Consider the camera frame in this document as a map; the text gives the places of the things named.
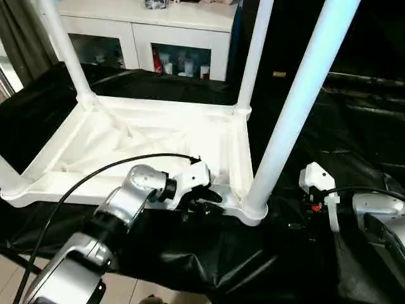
curtain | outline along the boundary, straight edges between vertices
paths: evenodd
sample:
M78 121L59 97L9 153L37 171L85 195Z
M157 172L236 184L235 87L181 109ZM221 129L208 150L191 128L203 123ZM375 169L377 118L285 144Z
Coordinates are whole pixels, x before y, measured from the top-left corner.
M24 86L58 62L29 0L0 0L0 39Z

red component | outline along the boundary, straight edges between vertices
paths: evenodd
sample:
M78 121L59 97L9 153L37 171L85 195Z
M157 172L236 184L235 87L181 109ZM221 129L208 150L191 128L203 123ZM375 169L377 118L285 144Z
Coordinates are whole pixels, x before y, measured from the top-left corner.
M319 212L321 211L321 207L319 207L319 205L312 205L311 206L312 211L314 212Z
M156 73L163 73L162 63L160 62L157 52L155 50L152 50L152 54L153 54L154 71Z

white countertop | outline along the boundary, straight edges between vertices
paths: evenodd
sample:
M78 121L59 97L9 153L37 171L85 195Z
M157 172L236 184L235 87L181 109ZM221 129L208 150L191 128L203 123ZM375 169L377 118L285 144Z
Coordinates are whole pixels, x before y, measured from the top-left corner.
M144 0L60 0L62 16L97 18L231 32L237 4L170 3L166 9L145 9Z

black cable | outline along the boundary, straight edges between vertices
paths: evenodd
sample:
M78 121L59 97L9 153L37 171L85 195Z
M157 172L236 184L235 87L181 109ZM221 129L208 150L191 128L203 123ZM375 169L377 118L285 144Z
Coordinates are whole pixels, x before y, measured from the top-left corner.
M364 193L378 192L378 193L386 194L388 196L396 198L397 200L405 201L405 196L403 196L402 194L380 189L380 188L374 188L374 187L363 187L363 186L338 187L338 188L333 188L333 189L329 189L329 190L324 190L324 191L322 191L322 193L325 196L327 196L328 194L331 194L331 193L345 192L345 191L364 192Z
M50 216L48 217L48 220L46 222L46 224L44 225L44 227L41 230L40 236L37 240L37 243L35 244L35 248L34 251L31 254L30 260L28 261L27 267L25 268L25 272L23 275L23 278L21 279L21 283L20 286L18 287L18 291L17 294L14 298L14 302L13 304L19 304L22 294L24 292L25 286L27 285L27 281L28 281L28 277L32 271L32 267L34 265L34 261L35 258L37 257L38 251L39 251L39 247L41 246L41 242L42 239L44 238L50 223L52 222L52 219L54 218L54 216L56 215L56 212L58 212L60 206L62 205L62 203L64 203L66 201L66 199L69 197L69 195L72 194L72 192L74 192L74 190L76 190L77 188L79 188L82 184L84 184L85 182L87 182L89 179L93 178L94 176L96 176L97 174L111 168L111 167L115 167L117 165L121 165L123 163L128 163L128 162L133 162L136 160L143 160L145 158L152 158L152 157L163 157L163 156L170 156L170 157L179 157L179 158L186 158L188 160L190 160L192 163L194 162L198 162L199 160L197 158L188 156L188 155L183 155L183 154L176 154L176 153L156 153L156 154L149 154L149 155L140 155L140 156L135 156L135 157L131 157L131 158L126 158L124 160L119 160L116 161L114 163L110 163L109 165L104 166L103 168L100 168L96 171L94 171L93 173L89 174L88 176L84 177L82 180L78 181L73 187L71 187L62 197L61 199L57 202L55 208L53 209L53 211L51 212Z

small object on cabinet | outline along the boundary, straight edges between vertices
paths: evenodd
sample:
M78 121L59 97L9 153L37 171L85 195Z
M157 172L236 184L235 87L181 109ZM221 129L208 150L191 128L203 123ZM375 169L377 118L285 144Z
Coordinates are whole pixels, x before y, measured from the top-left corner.
M159 56L158 56L158 54L156 54L155 50L152 51L152 55L153 55L154 71L156 73L162 73L163 72L162 63L160 62Z
M221 2L221 3L223 3L223 4L229 5L229 4L232 4L232 2L233 2L234 0L202 0L202 1L204 1L205 3Z
M168 62L168 63L164 64L163 65L163 71L167 75L172 75L173 74L173 63Z
M148 10L162 10L169 5L169 0L145 0L145 7Z
M209 66L202 65L200 67L200 79L201 80L209 80Z
M184 72L187 77L194 76L194 63L191 60L186 60L184 63Z
M159 59L162 62L163 65L167 64L170 62L170 55L168 53L159 53Z

